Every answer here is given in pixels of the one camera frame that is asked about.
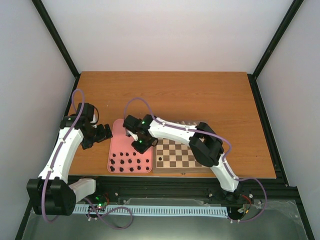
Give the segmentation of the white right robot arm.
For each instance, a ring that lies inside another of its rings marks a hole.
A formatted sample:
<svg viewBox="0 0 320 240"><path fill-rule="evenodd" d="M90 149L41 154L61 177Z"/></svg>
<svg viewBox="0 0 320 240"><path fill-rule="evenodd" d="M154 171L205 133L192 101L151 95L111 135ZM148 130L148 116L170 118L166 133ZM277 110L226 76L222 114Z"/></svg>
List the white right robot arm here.
<svg viewBox="0 0 320 240"><path fill-rule="evenodd" d="M123 127L126 134L134 139L131 146L140 154L156 146L159 139L188 146L195 160L214 173L222 190L236 192L239 180L226 159L228 153L223 148L226 140L218 136L207 123L185 125L147 114L143 119L128 115L124 119Z"/></svg>

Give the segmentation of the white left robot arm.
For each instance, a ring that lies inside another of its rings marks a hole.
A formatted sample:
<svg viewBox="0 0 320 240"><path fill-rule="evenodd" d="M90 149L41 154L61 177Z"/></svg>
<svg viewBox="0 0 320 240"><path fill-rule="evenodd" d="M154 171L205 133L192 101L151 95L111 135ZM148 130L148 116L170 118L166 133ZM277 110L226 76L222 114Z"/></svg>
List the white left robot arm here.
<svg viewBox="0 0 320 240"><path fill-rule="evenodd" d="M37 215L69 216L76 203L89 197L103 198L104 188L94 178L81 178L68 184L71 164L78 147L86 150L95 143L112 138L108 124L94 124L94 117L66 116L60 123L58 140L53 152L37 178L30 179L26 189Z"/></svg>

